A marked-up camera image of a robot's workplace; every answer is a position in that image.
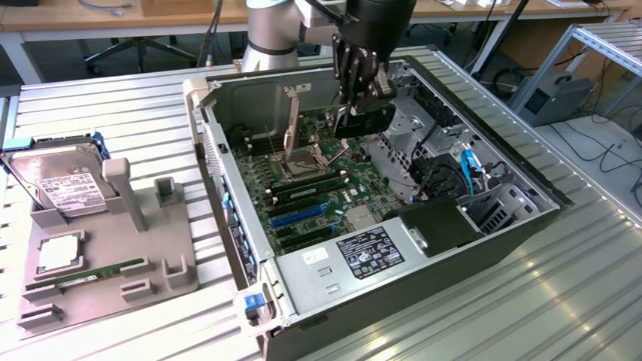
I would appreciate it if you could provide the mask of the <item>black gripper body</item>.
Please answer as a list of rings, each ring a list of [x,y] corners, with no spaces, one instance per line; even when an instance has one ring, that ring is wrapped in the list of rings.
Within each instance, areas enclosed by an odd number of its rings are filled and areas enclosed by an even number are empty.
[[[406,27],[410,24],[417,1],[354,0],[346,2],[345,22],[339,25],[339,66],[349,60],[346,45],[377,53],[387,62]]]

